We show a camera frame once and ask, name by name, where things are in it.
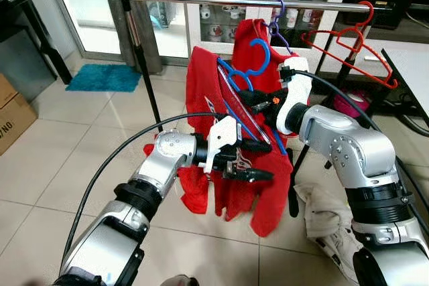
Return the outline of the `teal floor rug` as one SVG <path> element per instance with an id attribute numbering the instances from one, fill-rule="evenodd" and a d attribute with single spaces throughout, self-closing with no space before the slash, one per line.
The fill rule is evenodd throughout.
<path id="1" fill-rule="evenodd" d="M 67 91 L 133 92 L 142 75 L 125 64 L 85 64 L 67 85 Z"/>

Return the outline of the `red t-shirt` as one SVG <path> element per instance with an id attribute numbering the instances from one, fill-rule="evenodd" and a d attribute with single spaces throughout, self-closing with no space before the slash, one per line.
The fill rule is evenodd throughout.
<path id="1" fill-rule="evenodd" d="M 227 179 L 223 173 L 205 173 L 201 167 L 183 167 L 178 179 L 183 194 L 181 201 L 190 212 L 206 214 L 208 203 L 214 202 L 215 215 L 226 221 L 242 214 L 251 214 L 249 225 L 260 237 L 276 230 L 287 209 L 288 189 L 291 183 L 292 163 L 286 152 L 288 136 L 276 133 L 275 127 L 264 123 L 261 115 L 248 118 L 244 106 L 221 75 L 227 69 L 218 62 L 217 54 L 195 47 L 191 51 L 185 84 L 185 108 L 193 115 L 188 124 L 197 133 L 207 136 L 215 119 L 203 117 L 203 112 L 228 113 L 244 124 L 243 138 L 269 142 L 270 152 L 244 151 L 254 169 L 272 173 L 269 181 L 240 181 Z"/>
<path id="2" fill-rule="evenodd" d="M 285 83 L 291 80 L 292 76 L 301 74 L 301 72 L 284 68 L 283 62 L 285 62 L 285 60 L 291 56 L 299 55 L 292 54 L 289 56 L 289 54 L 281 54 L 274 50 L 270 44 L 269 26 L 267 26 L 266 22 L 262 19 L 245 19 L 239 22 L 238 31 L 236 33 L 233 46 L 232 66 L 235 69 L 241 71 L 260 68 L 264 59 L 263 50 L 261 50 L 261 48 L 258 46 L 251 47 L 251 45 L 249 45 L 249 42 L 255 38 L 263 38 L 266 40 L 271 50 L 271 62 L 269 63 L 267 70 L 260 76 L 251 77 L 251 81 L 255 90 L 271 92 L 285 89 Z M 292 128 L 288 126 L 287 121 L 286 127 L 292 132 L 291 135 L 286 136 L 295 137 L 298 134 L 297 130 L 292 130 Z"/>

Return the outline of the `grey curtain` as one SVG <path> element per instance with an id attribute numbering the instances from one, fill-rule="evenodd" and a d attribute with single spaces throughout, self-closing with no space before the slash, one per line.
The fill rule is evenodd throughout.
<path id="1" fill-rule="evenodd" d="M 131 31 L 129 31 L 129 24 L 123 10 L 122 1 L 108 0 L 108 4 L 111 12 L 111 22 L 114 23 L 117 38 L 119 38 L 121 60 L 134 68 L 138 60 L 135 59 L 135 54 L 133 53 L 132 35 Z M 141 41 L 148 74 L 160 75 L 163 70 L 162 59 L 160 59 L 160 53 L 156 44 L 156 35 L 154 35 L 146 2 L 130 1 L 129 4 L 131 5 L 131 12 L 135 21 L 135 31 Z"/>

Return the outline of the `white framed glass door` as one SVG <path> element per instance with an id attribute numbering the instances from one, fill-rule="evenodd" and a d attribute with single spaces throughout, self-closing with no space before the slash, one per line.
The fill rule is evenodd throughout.
<path id="1" fill-rule="evenodd" d="M 108 0 L 56 0 L 72 43 L 82 58 L 120 62 L 119 33 Z"/>

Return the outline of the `blue plastic hanger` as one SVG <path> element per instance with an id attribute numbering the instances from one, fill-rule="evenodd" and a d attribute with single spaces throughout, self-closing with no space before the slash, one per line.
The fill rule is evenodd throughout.
<path id="1" fill-rule="evenodd" d="M 251 45 L 251 47 L 258 46 L 263 50 L 264 59 L 260 68 L 248 69 L 245 71 L 237 70 L 226 62 L 226 60 L 218 57 L 217 70 L 223 81 L 227 83 L 228 92 L 234 96 L 234 99 L 238 101 L 240 108 L 245 112 L 245 115 L 251 121 L 251 124 L 257 128 L 257 132 L 260 134 L 261 140 L 271 144 L 271 139 L 267 136 L 267 132 L 261 129 L 261 127 L 255 122 L 255 115 L 250 115 L 244 106 L 244 103 L 255 103 L 255 101 L 241 101 L 238 97 L 238 91 L 240 90 L 255 90 L 251 77 L 262 75 L 267 70 L 269 63 L 271 62 L 271 50 L 266 40 L 263 38 L 255 38 L 249 42 L 249 45 Z"/>

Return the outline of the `white t-shirt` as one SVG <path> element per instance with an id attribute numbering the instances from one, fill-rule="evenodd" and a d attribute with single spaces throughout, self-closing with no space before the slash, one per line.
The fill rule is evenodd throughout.
<path id="1" fill-rule="evenodd" d="M 351 209 L 318 183 L 298 183 L 295 191 L 304 203 L 307 238 L 318 244 L 341 274 L 358 286 L 353 257 L 363 245 L 353 233 Z"/>

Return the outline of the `brown cardboard box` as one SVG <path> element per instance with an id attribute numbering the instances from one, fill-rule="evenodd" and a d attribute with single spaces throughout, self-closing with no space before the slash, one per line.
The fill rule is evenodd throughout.
<path id="1" fill-rule="evenodd" d="M 0 74 L 0 155 L 36 120 L 37 115 L 27 99 Z"/>

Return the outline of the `black desk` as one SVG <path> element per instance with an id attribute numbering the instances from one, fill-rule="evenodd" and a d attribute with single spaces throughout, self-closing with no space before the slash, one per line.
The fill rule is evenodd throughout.
<path id="1" fill-rule="evenodd" d="M 0 74 L 28 102 L 72 80 L 33 0 L 0 0 Z"/>

